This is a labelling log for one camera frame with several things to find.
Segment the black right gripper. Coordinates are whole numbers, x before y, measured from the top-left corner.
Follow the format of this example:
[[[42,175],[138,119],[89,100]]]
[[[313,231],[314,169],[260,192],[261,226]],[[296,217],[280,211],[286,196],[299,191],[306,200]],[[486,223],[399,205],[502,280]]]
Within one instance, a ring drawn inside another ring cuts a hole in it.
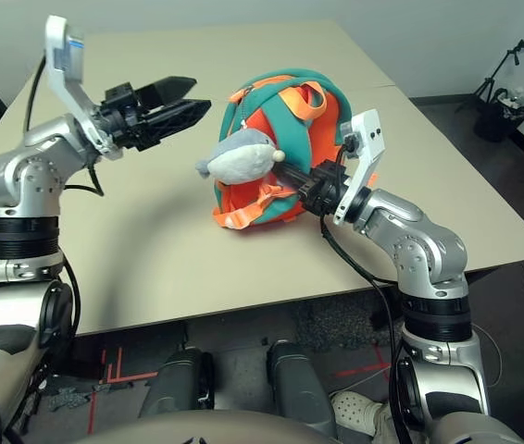
[[[297,190],[303,208],[315,215],[334,215],[348,186],[345,167],[330,160],[305,173],[290,164],[275,164],[271,170],[278,183]]]

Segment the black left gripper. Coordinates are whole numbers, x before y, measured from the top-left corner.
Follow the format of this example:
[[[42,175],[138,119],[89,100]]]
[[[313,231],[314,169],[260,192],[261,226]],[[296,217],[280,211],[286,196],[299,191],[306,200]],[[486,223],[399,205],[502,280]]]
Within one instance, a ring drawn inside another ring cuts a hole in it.
[[[117,146],[143,151],[159,144],[157,139],[187,130],[211,107],[210,100],[182,99],[195,84],[194,78],[169,76],[138,90],[129,82],[106,90],[99,106],[106,132]]]

